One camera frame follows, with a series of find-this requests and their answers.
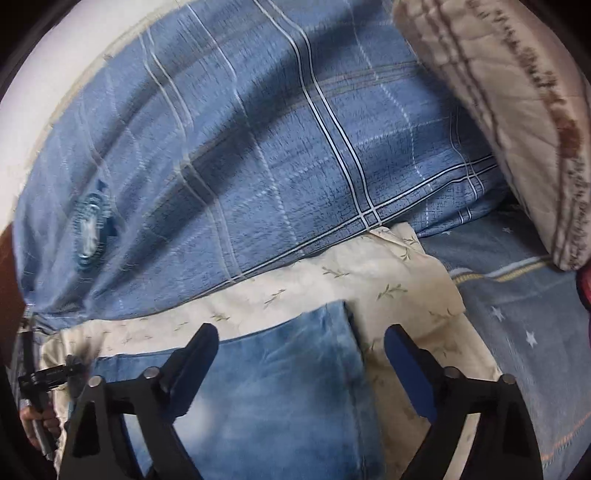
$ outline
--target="white stripe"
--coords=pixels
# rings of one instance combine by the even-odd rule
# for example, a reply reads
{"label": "white stripe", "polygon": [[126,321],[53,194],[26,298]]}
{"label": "white stripe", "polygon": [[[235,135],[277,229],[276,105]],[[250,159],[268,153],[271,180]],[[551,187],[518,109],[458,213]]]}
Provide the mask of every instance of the white stripe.
{"label": "white stripe", "polygon": [[447,273],[451,278],[456,278],[458,275],[463,275],[464,273],[473,273],[473,271],[470,270],[469,268],[461,267],[461,268],[454,268],[453,270],[450,270]]}
{"label": "white stripe", "polygon": [[[97,158],[100,158],[100,165],[97,163],[97,161],[95,160],[94,155],[91,153],[90,157],[92,158],[92,161],[94,162],[94,164],[96,165],[96,170],[97,172],[100,171],[100,167],[103,166],[105,168],[105,173],[108,177],[108,181],[106,183],[109,184],[109,189],[112,191],[115,188],[115,185],[113,184],[113,177],[111,176],[111,170],[109,169],[109,165],[107,164],[107,162],[105,162],[105,159],[100,155],[100,153],[98,152],[98,150],[95,147],[94,142],[92,141],[92,136],[90,134],[90,127],[88,126],[88,117],[86,115],[86,106],[84,103],[84,89],[82,89],[80,91],[80,109],[79,109],[79,113],[78,113],[78,120],[79,120],[79,126],[82,129],[82,133],[86,136],[86,141],[88,142],[90,149],[94,152],[94,155],[97,156]],[[110,202],[110,206],[113,208],[113,212],[120,218],[121,220],[121,228],[123,230],[125,230],[125,219],[123,218],[123,216],[119,213],[119,209],[117,208],[117,201],[116,198],[112,195],[109,195],[109,199],[112,200]]]}
{"label": "white stripe", "polygon": [[[410,132],[411,156],[412,156],[412,161],[413,161],[413,167],[414,167],[414,170],[417,172],[417,175],[419,176],[419,178],[422,180],[425,180],[425,177],[423,176],[421,171],[418,169],[418,165],[416,163],[415,154],[414,154],[414,128],[411,124],[411,121],[410,121],[410,118],[407,114],[407,111],[405,110],[405,108],[402,105],[400,105],[399,101],[396,100],[392,96],[392,94],[386,89],[386,87],[382,83],[382,80],[379,78],[378,72],[376,72],[376,70],[374,69],[374,66],[371,63],[371,60],[369,59],[367,53],[365,52],[365,49],[364,49],[363,45],[361,44],[361,41],[359,40],[359,36],[357,35],[357,27],[355,26],[355,15],[353,13],[353,8],[351,7],[349,0],[344,0],[344,1],[345,1],[345,3],[347,3],[347,6],[349,7],[349,10],[351,11],[351,20],[353,22],[353,33],[355,34],[355,39],[356,39],[357,45],[359,46],[359,49],[361,51],[361,55],[363,55],[363,58],[365,59],[365,62],[368,64],[369,69],[373,72],[374,78],[376,79],[377,82],[379,82],[379,86],[382,89],[382,91],[384,92],[385,96],[400,110],[400,112],[402,113],[402,116],[406,120],[408,130]],[[428,223],[429,222],[429,209],[427,206],[425,208],[425,218]]]}
{"label": "white stripe", "polygon": [[468,273],[476,273],[478,275],[482,275],[485,278],[498,278],[506,273],[510,273],[514,270],[517,270],[518,268],[526,267],[528,265],[537,263],[542,260],[548,260],[549,258],[550,258],[549,255],[543,255],[541,257],[529,257],[524,260],[519,260],[518,262],[510,263],[508,265],[505,265],[504,267],[501,267],[495,271],[492,271],[492,272],[486,273],[486,274],[479,274],[478,272],[474,272],[470,268],[454,268],[453,270],[449,271],[449,276],[451,278],[457,278],[460,275],[465,275]]}
{"label": "white stripe", "polygon": [[[458,106],[457,110],[456,110],[456,138],[457,138],[457,144],[460,146],[460,149],[462,149],[462,141],[460,140],[460,134],[458,132],[459,120],[460,120],[460,107]],[[478,180],[478,183],[480,183],[480,188],[482,189],[482,194],[484,195],[484,185],[480,181],[480,177],[474,171],[474,167],[472,167],[471,165],[470,165],[470,167],[472,169],[472,174],[476,177],[476,179]]]}
{"label": "white stripe", "polygon": [[358,213],[359,217],[361,218],[361,221],[365,225],[365,229],[366,230],[369,230],[369,224],[367,223],[367,221],[365,220],[365,218],[361,214],[361,208],[359,207],[359,202],[357,201],[357,195],[355,195],[355,189],[353,188],[353,182],[351,181],[351,177],[349,175],[349,172],[347,171],[347,167],[345,166],[345,164],[343,162],[343,159],[341,158],[338,149],[335,147],[335,144],[333,143],[332,138],[330,137],[328,131],[326,130],[326,127],[325,127],[325,125],[324,125],[324,123],[323,123],[323,121],[322,121],[322,119],[320,117],[320,114],[318,113],[318,110],[316,109],[316,106],[312,102],[312,99],[310,98],[310,95],[308,94],[308,90],[306,89],[306,84],[304,83],[304,76],[302,74],[300,51],[298,50],[296,43],[294,42],[293,38],[291,38],[287,34],[287,32],[285,30],[283,30],[277,24],[277,22],[275,21],[275,19],[269,14],[269,12],[267,10],[265,10],[263,8],[263,6],[258,2],[258,0],[252,0],[252,1],[256,4],[256,6],[263,13],[263,15],[265,15],[271,21],[271,23],[273,23],[273,25],[276,27],[276,29],[279,30],[279,32],[281,32],[281,34],[291,44],[291,47],[293,48],[293,50],[295,52],[296,59],[297,59],[298,71],[299,71],[299,74],[300,74],[300,84],[301,84],[301,88],[302,88],[302,90],[304,92],[304,95],[306,97],[306,100],[308,101],[308,104],[310,105],[310,108],[312,108],[312,111],[314,112],[314,116],[316,117],[316,121],[318,122],[318,125],[320,126],[320,129],[324,133],[324,136],[328,140],[328,142],[330,144],[330,148],[332,149],[333,153],[335,154],[335,156],[337,158],[337,161],[339,162],[340,168],[343,171],[343,174],[345,175],[345,178],[347,179],[347,182],[349,183],[349,189],[351,191],[351,195],[353,197],[353,202],[355,204],[355,208],[357,209],[357,213]]}
{"label": "white stripe", "polygon": [[[459,112],[459,107],[456,108],[456,135],[457,135],[458,112]],[[453,139],[452,139],[452,123],[453,123],[453,117],[450,114],[450,116],[449,116],[449,143],[452,146],[452,148],[455,150],[455,152],[458,155],[460,155],[460,158],[464,162],[464,165],[466,165],[466,175],[468,175],[468,183],[470,184],[470,187],[472,188],[472,193],[474,194],[474,201],[476,201],[476,200],[478,200],[478,194],[476,193],[476,189],[474,188],[474,185],[472,184],[472,181],[470,180],[470,170],[468,169],[468,165],[466,163],[466,159],[464,158],[464,155],[462,155],[460,153],[460,151],[456,148],[456,145],[454,144]]]}
{"label": "white stripe", "polygon": [[[145,47],[145,44],[144,44],[144,39],[142,37],[142,34],[139,35],[139,43],[142,45],[142,51],[143,51],[142,59],[144,61],[144,68],[146,69],[146,71],[148,72],[148,74],[150,75],[150,77],[152,77],[152,80],[154,81],[154,83],[156,83],[156,85],[158,85],[158,88],[160,88],[160,92],[164,96],[164,99],[168,103],[168,107],[172,111],[173,117],[174,117],[174,119],[176,121],[176,124],[177,124],[178,131],[181,134],[181,136],[183,137],[183,146],[182,146],[182,148],[183,148],[183,160],[184,160],[184,162],[186,164],[190,164],[191,162],[189,161],[189,154],[187,152],[187,134],[185,132],[183,123],[181,122],[181,119],[178,116],[178,113],[177,113],[176,108],[174,107],[173,103],[171,102],[170,98],[168,97],[168,93],[166,93],[166,90],[164,89],[164,87],[162,86],[162,84],[158,81],[158,79],[153,74],[152,70],[150,69],[150,65],[148,65],[148,53],[146,51],[146,47]],[[207,217],[209,218],[209,221],[212,223],[212,231],[214,232],[214,237],[217,240],[217,247],[218,247],[218,250],[219,250],[218,253],[219,253],[219,256],[220,256],[222,268],[223,268],[224,272],[226,273],[226,276],[227,276],[228,280],[233,281],[232,276],[230,275],[230,272],[228,270],[228,266],[226,265],[226,261],[225,261],[225,259],[223,257],[222,241],[219,238],[219,234],[217,232],[216,221],[215,221],[215,218],[213,217],[213,214],[212,214],[212,212],[211,212],[211,210],[209,208],[209,205],[197,194],[197,192],[195,192],[191,188],[191,185],[189,185],[187,183],[187,180],[185,180],[185,178],[183,177],[183,172],[181,170],[180,161],[178,162],[177,165],[175,165],[174,170],[175,170],[177,176],[183,182],[184,186],[187,188],[187,190],[190,191],[193,194],[193,196],[205,207],[205,211],[206,211]]]}
{"label": "white stripe", "polygon": [[[486,173],[489,170],[492,170],[493,168],[497,168],[497,165],[491,165],[490,167],[484,168],[482,169],[479,173]],[[437,192],[439,192],[441,189],[444,189],[445,187],[447,187],[448,185],[451,185],[452,183],[461,183],[464,180],[466,180],[467,177],[462,177],[461,179],[456,179],[456,180],[450,180],[448,181],[446,184],[441,185],[440,187],[437,188],[437,190],[432,190],[430,193],[428,193],[427,195],[425,195],[423,198],[417,200],[416,202],[413,202],[412,204],[408,205],[407,207],[403,208],[402,210],[397,211],[396,213],[393,213],[392,215],[389,215],[388,217],[386,217],[384,219],[384,222],[393,219],[394,217],[410,210],[411,208],[417,206],[419,203],[421,203],[423,200],[428,199],[429,197],[431,197],[432,195],[435,195]]]}
{"label": "white stripe", "polygon": [[[477,163],[483,162],[485,160],[488,160],[489,158],[492,158],[492,155],[487,155],[486,157],[479,158],[478,160],[475,160],[473,163],[477,164]],[[394,198],[391,198],[389,200],[386,200],[385,202],[380,203],[379,205],[376,205],[376,208],[384,207],[392,202],[396,202],[397,200],[400,200],[401,198],[406,197],[406,195],[418,190],[419,188],[424,187],[426,184],[430,185],[433,180],[437,180],[439,177],[445,175],[446,173],[449,173],[449,172],[451,172],[457,168],[461,168],[463,166],[464,165],[454,165],[453,167],[448,167],[445,170],[442,170],[441,172],[439,172],[437,175],[434,175],[433,177],[429,177],[428,179],[423,180],[421,183],[416,184],[414,187],[408,189],[406,192],[402,192],[402,193],[396,195]]]}
{"label": "white stripe", "polygon": [[[483,170],[481,170],[479,173],[485,173],[485,172],[487,172],[487,171],[489,171],[489,170],[491,170],[491,169],[493,169],[493,168],[497,168],[497,166],[498,166],[498,165],[496,165],[496,164],[494,164],[494,165],[491,165],[490,167],[484,168],[484,169],[483,169]],[[403,214],[403,213],[407,212],[407,211],[408,211],[408,210],[410,210],[411,208],[413,208],[413,207],[417,206],[419,203],[421,203],[421,202],[422,202],[423,200],[425,200],[426,198],[430,197],[431,195],[434,195],[434,194],[436,194],[437,192],[439,192],[441,189],[443,189],[443,188],[447,187],[448,185],[450,185],[450,184],[452,184],[452,183],[458,183],[458,182],[464,181],[464,180],[466,180],[466,179],[467,179],[467,177],[462,177],[461,179],[456,179],[456,180],[450,180],[450,181],[448,181],[446,184],[444,184],[444,185],[442,185],[441,187],[437,188],[437,190],[433,190],[432,192],[430,192],[430,193],[429,193],[429,194],[428,194],[426,197],[423,197],[423,198],[421,198],[421,199],[417,200],[416,202],[413,202],[412,204],[408,205],[407,207],[403,208],[402,210],[399,210],[399,211],[397,211],[397,212],[395,212],[395,213],[393,213],[393,214],[389,215],[388,217],[386,217],[386,218],[384,219],[384,222],[386,222],[386,221],[388,221],[388,220],[391,220],[391,219],[393,219],[393,218],[395,218],[395,217],[397,217],[397,216],[399,216],[399,215],[401,215],[401,214]],[[367,214],[367,213],[370,213],[370,212],[371,212],[371,210],[367,210],[366,212],[364,212],[364,215],[365,215],[365,214]],[[306,241],[306,242],[302,243],[302,244],[299,246],[299,248],[307,247],[308,245],[310,245],[310,244],[312,244],[312,243],[316,242],[317,240],[320,240],[321,238],[324,238],[325,236],[327,236],[327,235],[330,235],[331,233],[334,233],[334,232],[336,232],[337,230],[340,230],[340,229],[341,229],[341,228],[343,228],[344,226],[347,226],[347,225],[349,225],[350,223],[354,222],[354,221],[355,221],[355,220],[357,220],[357,219],[358,219],[358,217],[357,217],[357,216],[355,216],[355,217],[353,217],[353,218],[351,218],[351,219],[347,220],[346,222],[343,222],[343,223],[341,223],[340,225],[337,225],[337,226],[335,226],[335,227],[331,228],[331,229],[330,229],[330,230],[328,230],[327,232],[324,232],[324,233],[322,233],[322,234],[320,234],[320,235],[318,235],[318,236],[316,236],[316,237],[314,237],[314,238],[311,238],[310,240],[308,240],[308,241]],[[342,240],[339,240],[338,242],[336,242],[336,243],[335,243],[335,244],[333,244],[333,245],[337,245],[337,244],[339,244],[339,243],[341,243],[341,242],[344,242],[345,240],[348,240],[349,238],[353,238],[354,236],[357,236],[357,235],[359,235],[359,233],[360,233],[360,232],[354,233],[353,235],[349,235],[348,237],[346,237],[346,238],[344,238],[344,239],[342,239]],[[310,256],[310,255],[313,255],[313,254],[314,254],[314,253],[316,253],[317,251],[324,250],[325,248],[327,248],[327,247],[319,248],[318,250],[315,250],[314,252],[311,252],[311,253],[309,253],[309,254],[308,254],[308,256]],[[261,268],[264,268],[264,267],[266,267],[267,265],[270,265],[270,264],[272,264],[273,262],[276,262],[277,260],[280,260],[280,259],[282,259],[282,258],[284,258],[284,257],[286,257],[286,256],[288,256],[288,255],[290,255],[290,254],[292,254],[292,253],[294,253],[294,252],[296,252],[297,250],[298,250],[298,247],[296,247],[296,248],[291,248],[291,249],[289,249],[288,251],[285,251],[285,252],[283,252],[282,254],[280,254],[280,255],[277,255],[276,257],[274,257],[274,258],[271,258],[270,260],[267,260],[266,262],[264,262],[264,263],[262,263],[262,264],[260,264],[260,265],[257,265],[256,267],[252,267],[252,268],[250,268],[250,269],[246,270],[246,271],[244,272],[244,274],[245,274],[245,275],[249,275],[250,273],[253,273],[254,271],[256,271],[256,270],[259,270],[259,269],[261,269]],[[216,289],[216,288],[219,288],[219,287],[221,287],[222,285],[223,285],[223,284],[220,284],[220,285],[218,285],[218,286],[216,286],[216,287],[214,287],[214,288],[212,288],[212,289],[208,290],[207,292],[209,292],[209,291],[212,291],[212,290],[214,290],[214,289]]]}
{"label": "white stripe", "polygon": [[326,97],[324,96],[324,93],[322,92],[322,89],[320,88],[320,85],[318,85],[318,81],[316,80],[316,75],[314,74],[314,67],[312,66],[312,47],[310,46],[310,41],[308,40],[308,35],[306,35],[306,32],[297,23],[295,23],[293,20],[291,20],[291,18],[289,18],[287,15],[285,15],[283,10],[281,10],[281,8],[279,8],[273,2],[273,0],[267,0],[267,1],[275,9],[275,11],[277,11],[285,19],[285,21],[287,23],[289,23],[292,27],[294,27],[298,32],[300,32],[302,37],[304,37],[304,41],[306,42],[306,47],[307,47],[307,51],[308,51],[308,61],[310,63],[310,76],[312,77],[312,81],[314,82],[314,87],[316,88],[318,95],[320,95],[320,98],[322,98],[322,103],[326,107],[326,109],[330,115],[330,118],[332,119],[335,127],[337,128],[337,130],[339,130],[341,138],[344,140],[345,144],[347,145],[347,149],[351,153],[351,156],[353,157],[353,160],[355,161],[355,164],[357,165],[357,168],[359,170],[359,175],[361,176],[361,182],[363,183],[363,191],[365,193],[365,199],[368,202],[369,208],[374,213],[374,215],[378,221],[378,224],[382,225],[382,221],[379,218],[378,212],[376,211],[374,204],[372,203],[371,198],[369,197],[368,186],[367,186],[367,182],[365,179],[365,172],[363,171],[363,167],[361,165],[361,162],[359,161],[359,157],[357,156],[355,149],[353,148],[353,146],[349,142],[347,135],[345,134],[341,124],[337,120],[334,112],[332,111],[332,108],[330,107],[330,104],[326,100]]}
{"label": "white stripe", "polygon": [[287,229],[290,232],[291,239],[294,242],[294,245],[297,245],[296,233],[295,233],[295,230],[294,230],[291,222],[289,221],[289,218],[287,218],[287,213],[285,211],[285,207],[283,206],[283,201],[281,200],[279,188],[277,188],[277,182],[275,181],[275,177],[273,176],[273,173],[271,172],[271,169],[269,168],[269,164],[267,163],[267,159],[263,155],[263,152],[261,150],[261,146],[259,145],[259,142],[256,140],[254,134],[252,133],[252,127],[251,127],[251,123],[248,119],[248,114],[246,113],[246,108],[244,107],[244,103],[242,102],[242,99],[238,95],[238,88],[237,88],[238,76],[236,75],[236,70],[234,70],[234,67],[230,63],[230,60],[228,60],[228,57],[226,57],[225,53],[222,51],[222,49],[221,49],[220,45],[217,43],[216,39],[213,38],[213,35],[210,33],[210,31],[205,27],[205,25],[203,25],[203,22],[201,22],[201,19],[199,18],[199,16],[195,12],[195,10],[193,10],[191,5],[189,5],[189,4],[187,4],[187,7],[191,11],[191,13],[195,17],[195,19],[199,22],[199,25],[201,25],[201,27],[205,30],[205,32],[207,33],[207,36],[214,43],[214,45],[216,46],[216,49],[222,55],[224,61],[226,62],[226,64],[228,65],[228,68],[230,69],[230,72],[232,74],[232,87],[233,87],[234,97],[238,101],[238,104],[240,105],[240,109],[242,110],[242,114],[244,115],[244,118],[246,120],[246,126],[248,128],[248,135],[251,139],[252,144],[255,146],[256,153],[258,154],[259,158],[261,159],[261,163],[263,164],[263,167],[264,167],[265,171],[267,172],[269,180],[271,181],[271,188],[272,188],[273,194],[275,196],[275,201],[277,202],[277,208],[279,208],[281,216],[283,217],[283,221],[285,222],[285,225],[287,226]]}
{"label": "white stripe", "polygon": [[[492,157],[492,155],[488,155],[487,157],[480,158],[480,159],[478,159],[478,160],[474,161],[474,164],[481,163],[481,162],[483,162],[483,161],[485,161],[485,160],[488,160],[488,159],[489,159],[489,158],[491,158],[491,157]],[[400,198],[403,198],[403,197],[404,197],[404,196],[406,196],[407,194],[409,194],[409,193],[412,193],[413,191],[417,190],[417,189],[418,189],[418,188],[420,188],[421,186],[424,186],[426,183],[428,183],[428,182],[430,182],[430,181],[437,180],[437,179],[438,179],[439,177],[441,177],[442,175],[445,175],[446,173],[449,173],[449,172],[451,172],[451,171],[453,171],[453,170],[457,170],[458,168],[462,168],[463,166],[464,166],[463,164],[459,164],[459,165],[455,165],[455,166],[453,166],[453,167],[449,167],[449,168],[447,168],[446,170],[444,170],[444,171],[442,171],[442,172],[439,172],[437,175],[435,175],[435,176],[433,176],[433,177],[430,177],[430,178],[429,178],[429,179],[427,179],[426,181],[424,181],[424,182],[421,182],[419,185],[416,185],[416,186],[414,186],[413,188],[411,188],[411,189],[407,190],[406,192],[403,192],[403,193],[399,194],[399,195],[398,195],[398,196],[396,196],[395,198],[393,198],[393,199],[390,199],[390,200],[386,200],[385,202],[382,202],[382,203],[381,203],[381,204],[379,204],[379,205],[378,205],[376,208],[381,208],[381,207],[384,207],[384,206],[386,206],[386,205],[389,205],[389,204],[390,204],[390,203],[392,203],[392,202],[395,202],[396,200],[400,200]],[[294,178],[297,178],[297,176],[287,177],[287,181],[291,181],[291,180],[293,180]],[[240,208],[242,208],[242,207],[244,207],[244,206],[248,205],[248,204],[249,204],[251,201],[255,200],[256,198],[259,198],[259,197],[261,197],[262,195],[264,195],[264,194],[268,193],[268,192],[269,192],[269,190],[270,190],[270,189],[261,190],[260,192],[258,192],[256,195],[254,195],[254,196],[253,196],[253,197],[251,197],[250,199],[248,199],[248,200],[246,200],[246,201],[242,202],[241,204],[239,204],[239,205],[235,206],[235,207],[234,207],[232,210],[230,210],[230,214],[232,214],[232,213],[236,212],[237,210],[239,210]],[[367,210],[367,211],[365,211],[365,212],[362,212],[362,215],[367,215],[367,214],[369,214],[369,213],[371,213],[371,211],[370,211],[370,210]],[[178,245],[176,248],[181,248],[181,247],[185,246],[186,244],[188,244],[189,242],[191,242],[191,241],[194,241],[194,239],[196,239],[196,238],[197,238],[199,235],[201,235],[201,234],[202,234],[202,233],[203,233],[205,230],[206,230],[206,228],[199,229],[199,230],[198,230],[198,231],[196,231],[196,232],[195,232],[193,235],[191,235],[191,237],[187,238],[187,239],[186,239],[186,240],[185,240],[185,241],[184,241],[182,244]]]}
{"label": "white stripe", "polygon": [[184,113],[185,113],[185,115],[187,117],[187,122],[190,123],[191,124],[191,128],[193,128],[193,117],[191,116],[191,112],[189,112],[189,107],[185,103],[185,101],[184,101],[184,99],[183,99],[183,97],[181,95],[181,92],[178,91],[177,86],[174,84],[174,80],[166,72],[166,70],[164,69],[164,65],[162,65],[160,63],[158,57],[154,53],[154,47],[156,46],[156,44],[154,43],[154,39],[152,38],[152,31],[150,30],[150,27],[149,26],[146,29],[146,33],[148,34],[148,39],[150,40],[150,43],[152,45],[152,48],[150,48],[150,55],[152,55],[152,58],[156,62],[156,65],[158,65],[158,68],[160,68],[160,70],[162,71],[162,73],[164,73],[164,76],[168,80],[168,83],[170,84],[170,86],[173,88],[174,93],[177,94],[178,100],[181,102],[181,106],[183,107]]}

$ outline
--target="brown stain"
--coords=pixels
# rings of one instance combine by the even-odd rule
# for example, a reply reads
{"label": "brown stain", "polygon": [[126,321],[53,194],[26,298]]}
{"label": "brown stain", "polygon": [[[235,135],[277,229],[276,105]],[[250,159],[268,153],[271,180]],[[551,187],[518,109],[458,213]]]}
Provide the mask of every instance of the brown stain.
{"label": "brown stain", "polygon": [[589,212],[590,204],[584,200],[584,196],[591,186],[583,177],[585,163],[581,158],[583,146],[581,130],[568,111],[561,108],[567,102],[557,91],[558,79],[556,74],[551,70],[540,71],[538,53],[532,47],[521,46],[521,42],[517,39],[515,29],[511,26],[507,14],[500,8],[494,9],[493,11],[484,10],[480,0],[466,0],[466,7],[481,20],[490,21],[501,30],[502,42],[516,57],[519,65],[524,69],[530,81],[539,91],[540,98],[556,128],[558,135],[557,159],[558,171],[560,172],[560,198],[557,207],[557,226],[554,234],[553,253],[555,254],[558,251],[558,230],[564,229],[562,225],[565,204],[563,185],[566,181],[569,183],[572,199],[574,200],[571,202],[570,215],[573,224],[571,227],[565,229],[563,244],[566,244],[570,234],[572,249],[570,250],[568,266],[571,269],[576,268],[579,263],[580,253],[587,248],[586,227],[589,224],[587,213]]}

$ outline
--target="blue plaid blanket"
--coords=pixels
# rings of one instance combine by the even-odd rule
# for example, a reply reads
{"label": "blue plaid blanket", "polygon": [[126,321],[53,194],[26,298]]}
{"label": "blue plaid blanket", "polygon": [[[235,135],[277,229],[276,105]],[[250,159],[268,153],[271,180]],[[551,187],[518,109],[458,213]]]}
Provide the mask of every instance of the blue plaid blanket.
{"label": "blue plaid blanket", "polygon": [[487,142],[390,7],[202,0],[105,56],[17,207],[31,310],[50,329],[155,313],[378,225],[494,208]]}

